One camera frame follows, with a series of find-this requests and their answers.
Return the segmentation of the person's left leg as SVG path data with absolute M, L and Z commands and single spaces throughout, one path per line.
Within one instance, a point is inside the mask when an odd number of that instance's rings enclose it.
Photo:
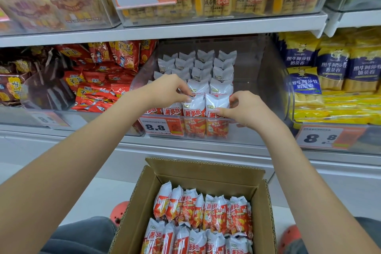
M 110 218 L 97 216 L 59 226 L 38 254 L 108 254 L 117 232 Z

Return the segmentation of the red white snack packet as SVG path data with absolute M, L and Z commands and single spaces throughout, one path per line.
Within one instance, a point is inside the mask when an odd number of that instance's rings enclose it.
M 208 137 L 227 138 L 229 121 L 223 119 L 216 112 L 216 108 L 230 108 L 228 94 L 207 93 L 206 97 L 206 130 Z
M 185 132 L 191 137 L 204 138 L 206 135 L 206 99 L 204 93 L 191 97 L 182 103 Z

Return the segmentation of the brown cardboard box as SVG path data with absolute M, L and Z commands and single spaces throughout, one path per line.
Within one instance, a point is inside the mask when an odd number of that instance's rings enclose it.
M 277 254 L 272 205 L 265 170 L 209 161 L 147 157 L 108 254 L 140 254 L 160 187 L 171 182 L 184 189 L 227 198 L 244 196 L 251 204 L 254 254 Z

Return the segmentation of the white shelf board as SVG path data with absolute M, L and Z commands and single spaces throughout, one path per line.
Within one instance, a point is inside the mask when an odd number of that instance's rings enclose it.
M 130 28 L 119 25 L 116 28 L 102 30 L 0 36 L 0 48 L 117 40 L 247 35 L 282 31 L 317 31 L 320 33 L 326 25 L 327 17 L 328 15 L 325 12 L 319 12 L 310 15 L 289 15 Z
M 328 17 L 322 32 L 329 37 L 332 37 L 339 28 L 381 26 L 381 9 L 340 12 L 325 6 L 323 11 Z
M 251 165 L 266 171 L 265 178 L 274 174 L 266 147 L 229 144 L 213 141 L 192 141 L 148 136 L 124 136 L 116 141 L 105 141 L 105 134 L 77 134 L 39 127 L 0 125 L 0 149 L 5 154 L 0 161 L 26 165 L 52 146 L 64 141 L 74 153 L 95 154 L 106 152 L 109 158 L 97 176 L 104 179 L 136 182 L 146 164 L 146 157 L 167 157 L 183 160 L 213 161 L 236 165 Z

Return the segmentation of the red clog shoe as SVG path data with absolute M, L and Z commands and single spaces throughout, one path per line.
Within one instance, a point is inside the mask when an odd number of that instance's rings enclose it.
M 289 254 L 292 244 L 301 239 L 297 225 L 289 226 L 282 234 L 278 246 L 278 254 Z
M 116 227 L 119 227 L 121 223 L 121 219 L 129 205 L 130 201 L 123 201 L 119 204 L 117 204 L 111 211 L 111 214 L 109 216 L 110 220 L 116 225 Z

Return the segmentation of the person's right forearm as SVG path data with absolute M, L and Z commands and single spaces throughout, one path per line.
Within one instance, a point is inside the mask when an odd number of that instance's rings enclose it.
M 275 173 L 308 254 L 381 254 L 381 249 L 322 179 L 280 120 L 253 126 Z

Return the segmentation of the stack of yellow blue packets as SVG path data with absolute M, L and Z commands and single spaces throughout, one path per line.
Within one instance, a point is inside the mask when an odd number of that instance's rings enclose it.
M 343 28 L 318 39 L 280 32 L 274 42 L 292 83 L 289 118 L 381 126 L 381 26 Z

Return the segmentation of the person's right hand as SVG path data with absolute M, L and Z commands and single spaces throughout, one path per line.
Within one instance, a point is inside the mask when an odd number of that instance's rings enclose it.
M 258 133 L 280 121 L 262 99 L 250 91 L 235 92 L 229 101 L 230 108 L 236 108 L 239 112 L 238 117 L 229 118 Z

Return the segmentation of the pile of red noodle packets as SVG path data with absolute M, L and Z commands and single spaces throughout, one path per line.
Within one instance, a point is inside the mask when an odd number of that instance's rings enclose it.
M 72 63 L 64 73 L 75 94 L 71 110 L 101 113 L 109 109 L 130 90 L 157 44 L 157 39 L 144 39 L 56 45 Z

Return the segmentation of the pile of dark brown packets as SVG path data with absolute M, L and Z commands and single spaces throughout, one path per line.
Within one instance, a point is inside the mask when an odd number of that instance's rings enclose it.
M 72 66 L 57 45 L 0 48 L 0 106 L 70 109 L 75 94 L 64 74 Z

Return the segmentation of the person's left forearm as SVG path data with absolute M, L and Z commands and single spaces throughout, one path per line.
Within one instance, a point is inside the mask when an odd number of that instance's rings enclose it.
M 146 110 L 139 90 L 125 94 L 106 112 L 75 131 L 123 138 Z M 109 154 L 74 153 L 65 138 L 0 184 L 0 254 L 37 254 L 73 208 Z

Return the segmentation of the rows of red white packets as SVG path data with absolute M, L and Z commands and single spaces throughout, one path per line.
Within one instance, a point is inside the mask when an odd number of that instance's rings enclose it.
M 163 55 L 157 63 L 159 71 L 154 72 L 154 80 L 164 74 L 176 74 L 187 83 L 194 96 L 198 93 L 233 94 L 235 57 L 222 61 L 222 58 L 214 58 L 213 51 L 198 50 L 188 55 L 182 52 Z M 182 103 L 174 103 L 165 108 L 152 108 L 145 114 L 183 116 L 183 107 Z

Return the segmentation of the person's left hand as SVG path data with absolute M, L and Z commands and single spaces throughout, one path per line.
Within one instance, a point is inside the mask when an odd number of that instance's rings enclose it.
M 165 108 L 172 103 L 172 77 L 176 74 L 164 74 L 155 81 L 141 87 L 138 94 L 138 105 L 143 110 Z

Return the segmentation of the pile of red white packets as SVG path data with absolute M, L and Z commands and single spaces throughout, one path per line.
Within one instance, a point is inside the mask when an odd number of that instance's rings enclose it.
M 245 196 L 212 196 L 161 185 L 140 254 L 254 254 L 252 206 Z

